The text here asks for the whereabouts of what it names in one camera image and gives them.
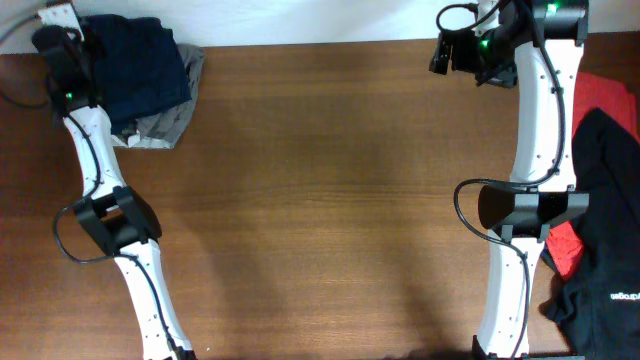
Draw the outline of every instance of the clothing pile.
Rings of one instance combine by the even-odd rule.
[[[579,74],[573,162],[587,212],[547,241],[565,280],[546,312],[588,359],[640,359],[640,145],[624,85]]]
[[[94,75],[111,119],[114,145],[173,148],[191,120],[204,63],[202,49],[176,45],[157,18],[83,18],[103,56]]]

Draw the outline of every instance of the cable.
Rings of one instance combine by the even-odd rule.
[[[442,17],[442,15],[444,13],[446,13],[447,11],[449,11],[451,9],[467,9],[467,10],[477,14],[478,13],[478,4],[469,3],[469,4],[453,4],[453,5],[445,6],[444,8],[442,8],[442,10],[440,10],[440,12],[438,12],[438,15],[436,15],[436,26],[438,27],[438,30],[440,30],[443,33],[447,33],[447,34],[450,34],[450,35],[461,34],[463,32],[472,30],[476,26],[481,25],[485,21],[489,20],[489,18],[491,16],[493,16],[493,14],[495,14],[495,12],[500,9],[500,6],[506,5],[509,1],[511,1],[511,0],[506,0],[504,2],[504,4],[503,4],[502,0],[498,1],[498,3],[493,8],[491,8],[491,10],[489,10],[488,13],[486,13],[482,18],[478,19],[475,23],[473,23],[473,24],[471,24],[469,26],[465,26],[465,27],[460,28],[460,29],[456,29],[456,30],[451,30],[451,29],[447,29],[447,28],[442,27],[442,24],[440,24],[440,17]]]
[[[162,313],[162,306],[160,304],[160,297],[158,296],[158,291],[156,290],[156,287],[153,284],[153,281],[151,280],[151,277],[149,276],[149,273],[147,273],[147,271],[142,266],[142,264],[140,264],[140,261],[138,260],[137,256],[127,255],[127,254],[117,254],[117,255],[105,255],[105,256],[101,256],[101,257],[97,257],[97,258],[93,258],[93,259],[83,260],[83,259],[79,259],[79,258],[71,255],[69,253],[69,251],[62,244],[62,240],[60,239],[60,234],[58,233],[58,222],[60,221],[60,218],[65,213],[67,213],[69,210],[73,209],[73,207],[75,205],[79,204],[80,202],[82,202],[84,200],[89,199],[93,194],[95,194],[95,192],[98,190],[98,187],[100,186],[100,182],[102,181],[101,180],[101,174],[100,174],[100,162],[98,161],[98,155],[97,155],[96,150],[95,150],[95,148],[93,146],[93,143],[91,143],[91,141],[89,140],[89,135],[82,128],[82,126],[78,123],[78,121],[73,116],[71,116],[71,114],[68,114],[66,117],[68,117],[69,120],[71,120],[71,122],[76,126],[76,128],[78,128],[78,131],[80,131],[80,134],[82,134],[82,137],[85,139],[85,141],[87,142],[87,145],[89,146],[89,150],[91,152],[91,157],[93,158],[93,161],[94,161],[95,167],[96,167],[96,179],[94,180],[93,188],[86,195],[84,195],[82,198],[80,198],[80,200],[77,200],[77,201],[73,202],[72,204],[62,208],[60,211],[58,211],[58,213],[54,217],[53,224],[52,224],[52,230],[53,230],[53,236],[54,236],[54,238],[56,240],[56,244],[58,245],[58,248],[60,248],[60,251],[62,251],[62,253],[67,258],[69,258],[71,261],[73,261],[73,262],[75,262],[77,264],[81,264],[81,265],[95,264],[95,263],[99,263],[99,262],[102,262],[102,261],[105,261],[105,260],[116,259],[116,258],[124,258],[124,259],[128,259],[128,260],[132,261],[140,269],[140,271],[144,275],[145,279],[147,280],[147,283],[149,284],[149,287],[151,288],[151,292],[153,293],[153,298],[154,298],[155,303],[156,303],[156,308],[158,309],[158,318],[160,319],[160,324],[162,325],[162,329],[163,329],[163,331],[165,333],[165,336],[167,337],[167,344],[168,344],[169,348],[173,352],[177,353],[178,348],[176,346],[175,341],[173,340],[173,337],[169,333],[169,326],[167,326],[167,322],[166,322],[166,320],[164,318],[164,315]]]
[[[34,21],[37,19],[39,19],[38,15],[31,15],[27,18],[24,18],[18,21],[15,25],[10,27],[9,30],[7,30],[7,32],[5,32],[2,36],[0,36],[0,46],[2,46],[2,44],[4,44],[4,42],[9,38],[9,36],[11,36],[11,34],[13,34],[16,30],[30,23],[31,21]],[[11,105],[17,106],[22,109],[28,109],[28,110],[40,110],[45,108],[47,105],[49,105],[49,101],[47,100],[39,104],[24,104],[17,100],[12,99],[7,94],[5,94],[2,90],[0,90],[0,98],[2,98],[4,101],[8,102]]]
[[[549,171],[542,176],[540,179],[535,180],[535,181],[530,181],[530,182],[509,182],[509,181],[500,181],[500,180],[493,180],[493,179],[470,179],[470,180],[466,180],[461,182],[460,184],[458,184],[458,186],[456,187],[456,189],[453,192],[453,204],[456,210],[456,213],[458,215],[458,218],[460,219],[460,221],[465,225],[465,227],[467,229],[469,229],[469,231],[471,231],[474,235],[490,242],[493,244],[497,244],[500,246],[505,246],[511,250],[513,250],[517,256],[521,259],[521,263],[523,265],[523,273],[524,273],[524,280],[525,280],[525,304],[524,304],[524,316],[523,316],[523,321],[522,321],[522,329],[520,331],[520,336],[518,337],[518,340],[516,342],[515,348],[513,350],[513,353],[511,354],[511,359],[515,359],[518,349],[520,348],[520,345],[522,343],[522,340],[524,339],[524,335],[526,333],[527,330],[527,323],[529,320],[529,307],[530,307],[530,293],[531,293],[531,279],[529,278],[529,267],[527,264],[527,254],[523,253],[522,251],[520,251],[520,249],[518,249],[517,247],[511,245],[510,243],[502,240],[502,239],[497,239],[494,237],[491,237],[487,234],[484,234],[482,232],[480,232],[478,229],[476,229],[473,225],[471,225],[469,223],[469,221],[466,219],[466,217],[464,216],[464,214],[462,213],[462,210],[460,209],[460,201],[459,201],[459,195],[460,195],[460,191],[468,185],[472,185],[472,184],[477,184],[477,185],[490,185],[490,186],[504,186],[504,187],[510,187],[512,189],[518,189],[518,188],[525,188],[525,189],[531,189],[532,187],[536,187],[538,185],[541,185],[545,182],[547,182],[549,179],[551,179],[555,174],[557,174],[560,171],[560,165],[562,163],[562,158],[564,156],[564,147],[565,147],[565,135],[566,135],[566,109],[565,109],[565,103],[564,103],[564,97],[563,97],[563,89],[560,86],[560,80],[558,79],[558,75],[557,72],[553,66],[553,63],[551,62],[551,58],[549,57],[549,53],[546,50],[545,47],[545,42],[544,39],[542,38],[540,31],[538,31],[538,25],[536,23],[536,21],[533,18],[533,14],[531,13],[531,9],[529,9],[529,7],[523,2],[523,0],[516,0],[519,7],[521,9],[523,9],[523,11],[525,12],[526,16],[527,16],[527,20],[529,22],[530,25],[530,30],[532,33],[532,37],[533,37],[533,41],[534,41],[534,45],[538,45],[539,49],[540,49],[540,53],[542,55],[543,61],[545,63],[545,66],[547,67],[547,70],[549,70],[549,74],[551,77],[551,81],[553,84],[553,92],[556,95],[557,98],[557,102],[558,102],[558,126],[559,126],[559,134],[558,134],[558,144],[557,144],[557,151],[556,151],[556,157],[553,160],[553,166],[551,167],[551,169],[549,169]],[[491,17],[491,15],[493,15],[493,13],[495,13],[499,7],[501,6],[501,2],[499,2],[498,4],[496,4],[496,6],[494,6],[485,16],[483,16],[481,19],[479,19],[478,21],[476,21],[474,24],[467,26],[465,28],[462,29],[458,29],[458,30],[449,30],[449,29],[444,29],[441,24],[440,24],[440,17],[442,16],[442,14],[444,14],[447,10],[452,9],[452,8],[466,8],[469,9],[469,4],[458,4],[458,6],[455,5],[449,5],[445,8],[443,8],[439,13],[438,16],[436,17],[436,25],[438,26],[438,29],[440,29],[440,31],[442,32],[448,32],[451,34],[459,34],[468,30],[473,29],[474,27],[482,24],[484,21],[486,21],[489,17]]]

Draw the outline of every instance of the white wall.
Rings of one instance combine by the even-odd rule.
[[[299,44],[435,38],[437,11],[469,0],[76,0],[80,15],[155,16],[177,42],[200,46]],[[0,32],[44,0],[0,0]],[[451,27],[472,21],[455,10]],[[34,51],[21,31],[0,52]],[[640,0],[591,0],[591,32],[640,30]]]

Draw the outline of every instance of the red cloth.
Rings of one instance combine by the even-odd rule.
[[[573,135],[585,115],[600,108],[611,116],[636,141],[637,132],[636,99],[624,84],[595,75],[579,73],[573,105]],[[582,241],[566,222],[551,230],[547,247],[564,280],[568,280],[577,270],[584,247]]]

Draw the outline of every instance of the wood surface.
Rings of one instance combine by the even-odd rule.
[[[638,34],[590,38],[582,69],[640,89]],[[200,359],[379,359],[467,351],[482,318],[488,245],[452,191],[506,179],[518,91],[428,71],[434,41],[207,49],[175,150],[118,150],[155,209],[163,268]],[[41,99],[44,66],[0,59],[0,85]],[[73,144],[47,111],[0,102],[0,352],[6,359],[139,359],[116,266],[79,266],[51,235],[81,192]],[[464,193],[475,213],[477,190]],[[72,216],[68,248],[99,255]],[[532,351],[566,351],[537,307]]]

